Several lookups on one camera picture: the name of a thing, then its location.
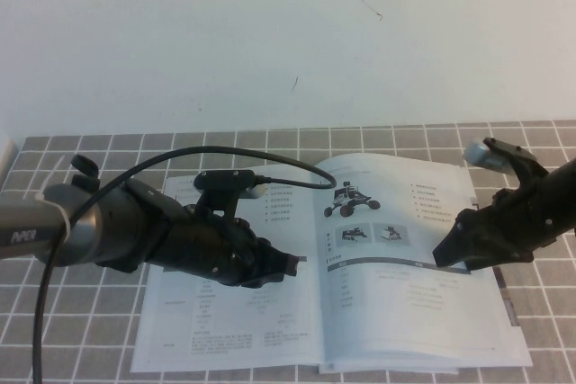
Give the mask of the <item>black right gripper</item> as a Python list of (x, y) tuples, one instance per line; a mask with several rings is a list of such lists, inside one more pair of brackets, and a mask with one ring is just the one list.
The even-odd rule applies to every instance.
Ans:
[(481, 210), (462, 210), (433, 250), (437, 267), (464, 262), (469, 270), (503, 263), (530, 263), (534, 251), (563, 232), (563, 183), (552, 172)]

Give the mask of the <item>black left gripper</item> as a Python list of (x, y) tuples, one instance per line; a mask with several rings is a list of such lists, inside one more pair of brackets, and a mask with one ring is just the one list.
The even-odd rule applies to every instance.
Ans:
[(296, 276), (300, 259), (258, 238), (244, 219), (227, 222), (209, 211), (172, 224), (148, 254), (148, 262), (225, 286), (262, 288)]

